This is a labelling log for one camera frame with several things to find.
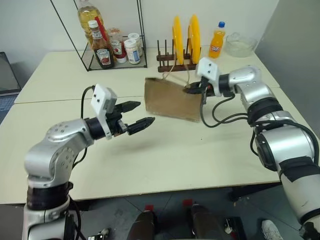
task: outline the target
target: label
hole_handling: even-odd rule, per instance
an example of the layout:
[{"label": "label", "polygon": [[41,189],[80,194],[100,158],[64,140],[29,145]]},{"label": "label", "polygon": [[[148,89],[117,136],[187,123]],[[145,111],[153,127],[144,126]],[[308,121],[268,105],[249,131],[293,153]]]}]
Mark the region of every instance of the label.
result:
[{"label": "label", "polygon": [[135,51],[127,51],[126,54],[128,55],[128,59],[130,62],[139,62],[140,61],[140,57],[139,57],[139,53],[137,50]]},{"label": "label", "polygon": [[96,51],[96,54],[99,57],[102,65],[110,65],[111,64],[110,53],[109,53],[108,49],[98,49]]},{"label": "label", "polygon": [[211,51],[212,52],[219,52],[220,51],[220,47],[219,46],[211,46]]},{"label": "label", "polygon": [[121,55],[122,54],[121,42],[118,40],[110,40],[110,43],[113,49],[113,53],[115,55]]},{"label": "label", "polygon": [[99,30],[98,31],[91,31],[91,32],[92,32],[92,37],[94,39],[102,39],[102,34]]}]

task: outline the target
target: shoe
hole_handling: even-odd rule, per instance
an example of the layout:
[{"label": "shoe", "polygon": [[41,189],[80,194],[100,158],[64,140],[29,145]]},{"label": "shoe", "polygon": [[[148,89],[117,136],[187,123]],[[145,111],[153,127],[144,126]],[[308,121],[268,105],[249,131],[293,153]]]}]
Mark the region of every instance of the shoe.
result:
[{"label": "shoe", "polygon": [[266,240],[284,240],[276,225],[271,220],[263,220],[261,231]]}]

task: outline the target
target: black wire rack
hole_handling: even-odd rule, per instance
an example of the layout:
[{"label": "black wire rack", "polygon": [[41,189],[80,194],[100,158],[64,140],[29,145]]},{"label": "black wire rack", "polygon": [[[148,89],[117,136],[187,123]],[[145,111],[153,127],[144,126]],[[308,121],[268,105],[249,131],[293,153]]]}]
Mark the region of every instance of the black wire rack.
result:
[{"label": "black wire rack", "polygon": [[[78,6],[76,4],[75,0],[72,0],[74,2],[74,6],[76,8],[76,10],[78,10]],[[74,43],[74,41],[72,40],[70,33],[68,32],[66,25],[64,24],[59,11],[57,10],[54,1],[50,0],[55,13],[57,14],[68,38],[70,39],[72,46],[74,47],[74,50],[76,51],[77,55],[79,56],[83,66],[85,67],[85,69],[87,71],[93,71],[93,70],[109,70],[109,69],[131,69],[131,68],[147,68],[148,67],[148,62],[147,62],[147,47],[146,47],[146,36],[145,36],[145,29],[144,29],[144,20],[143,20],[143,15],[142,15],[142,7],[141,7],[141,0],[136,0],[136,7],[137,7],[137,13],[138,13],[138,17],[139,17],[139,25],[140,25],[140,37],[142,39],[142,44],[143,44],[143,54],[140,57],[140,63],[138,64],[131,64],[129,63],[129,61],[126,61],[124,63],[118,63],[117,61],[114,61],[114,67],[113,68],[107,68],[107,69],[103,69],[100,67],[94,52],[92,51],[91,47],[88,45],[88,43],[86,43],[86,46],[84,48],[84,51],[79,51],[76,48],[76,45]]]}]

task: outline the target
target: black cable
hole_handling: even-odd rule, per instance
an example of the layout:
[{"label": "black cable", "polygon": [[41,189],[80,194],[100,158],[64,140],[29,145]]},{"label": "black cable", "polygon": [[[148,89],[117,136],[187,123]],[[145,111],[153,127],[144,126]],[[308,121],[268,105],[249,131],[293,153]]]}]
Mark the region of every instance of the black cable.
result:
[{"label": "black cable", "polygon": [[248,120],[248,118],[244,117],[244,116],[232,119],[232,118],[234,118],[234,117],[239,115],[239,113],[236,113],[236,114],[227,116],[226,118],[222,119],[221,121],[218,121],[218,123],[216,123],[214,125],[209,125],[209,124],[206,123],[205,118],[204,118],[204,113],[203,113],[204,99],[205,99],[205,92],[202,92],[202,94],[201,94],[201,103],[200,103],[200,117],[201,117],[201,120],[202,120],[203,124],[206,125],[208,128],[215,128],[215,127],[219,126],[220,124],[224,124],[227,120],[229,120],[228,123],[232,123],[232,122],[235,122],[235,121],[238,121],[238,120]]},{"label": "black cable", "polygon": [[[222,101],[220,101],[220,102],[218,102],[214,107],[213,107],[213,109],[212,109],[212,117],[213,117],[213,119],[216,121],[216,122],[221,122],[219,119],[217,119],[216,118],[216,116],[215,116],[215,111],[216,111],[216,109],[217,109],[217,107],[219,107],[221,104],[223,104],[223,103],[226,103],[226,102],[228,102],[228,101],[231,101],[232,99],[234,99],[236,97],[236,95],[234,94],[234,93],[232,93],[232,96],[231,97],[229,97],[229,98],[227,98],[227,99],[225,99],[225,100],[222,100]],[[232,115],[233,117],[236,117],[236,116],[248,116],[248,114],[247,113],[245,113],[245,112],[243,112],[243,113],[236,113],[236,114],[234,114],[234,115]],[[233,120],[227,120],[227,121],[224,121],[223,122],[223,124],[229,124],[229,123],[232,123],[232,122],[234,122]]]},{"label": "black cable", "polygon": [[262,124],[281,124],[281,125],[290,125],[290,126],[294,126],[297,128],[302,129],[303,131],[305,131],[309,137],[311,138],[311,141],[313,143],[313,149],[314,149],[314,163],[316,165],[319,164],[319,145],[318,145],[318,140],[316,138],[316,136],[314,135],[314,133],[307,128],[306,126],[290,121],[290,120],[265,120],[265,121],[259,121],[259,122],[255,122],[253,124],[251,124],[251,127],[256,127],[256,126],[260,126]]},{"label": "black cable", "polygon": [[[82,97],[81,97],[81,110],[80,110],[80,117],[81,117],[82,119],[84,119],[84,103],[85,103],[85,97],[86,97],[87,92],[88,92],[90,89],[95,90],[95,85],[88,86],[88,87],[83,91],[83,93],[82,93]],[[84,149],[84,153],[83,153],[81,159],[80,159],[79,161],[77,161],[77,162],[76,162],[76,159],[77,159],[78,155],[75,157],[74,163],[73,163],[73,165],[72,165],[72,169],[73,169],[77,164],[81,163],[81,162],[85,159],[85,157],[86,157],[86,155],[87,155],[87,151],[88,151],[88,148],[86,147],[86,148]]]},{"label": "black cable", "polygon": [[69,195],[69,198],[70,198],[70,202],[74,206],[74,210],[75,210],[75,213],[76,213],[76,218],[77,218],[77,221],[78,221],[78,224],[77,224],[77,226],[75,228],[75,230],[76,230],[75,240],[79,240],[80,233],[81,233],[81,215],[80,215],[80,211],[79,211],[79,208],[78,208],[76,202],[71,198],[70,195]]},{"label": "black cable", "polygon": [[255,140],[255,131],[253,130],[252,131],[252,137],[251,137],[251,140],[250,140],[250,149],[251,149],[251,152],[253,152],[254,155],[256,156],[259,156],[258,153],[254,150],[254,140]]}]

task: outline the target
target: white bottle cap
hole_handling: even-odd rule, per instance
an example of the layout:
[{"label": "white bottle cap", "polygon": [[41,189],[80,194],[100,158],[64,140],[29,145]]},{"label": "white bottle cap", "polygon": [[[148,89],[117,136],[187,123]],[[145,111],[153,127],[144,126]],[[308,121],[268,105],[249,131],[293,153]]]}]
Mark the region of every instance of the white bottle cap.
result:
[{"label": "white bottle cap", "polygon": [[128,34],[128,38],[129,39],[134,39],[134,40],[139,40],[140,39],[140,35],[138,33],[132,32]]},{"label": "white bottle cap", "polygon": [[96,20],[90,20],[90,21],[88,21],[88,24],[89,24],[89,27],[92,29],[98,27],[98,23]]},{"label": "white bottle cap", "polygon": [[137,41],[134,39],[128,39],[124,41],[124,46],[126,48],[134,48],[137,46]]}]

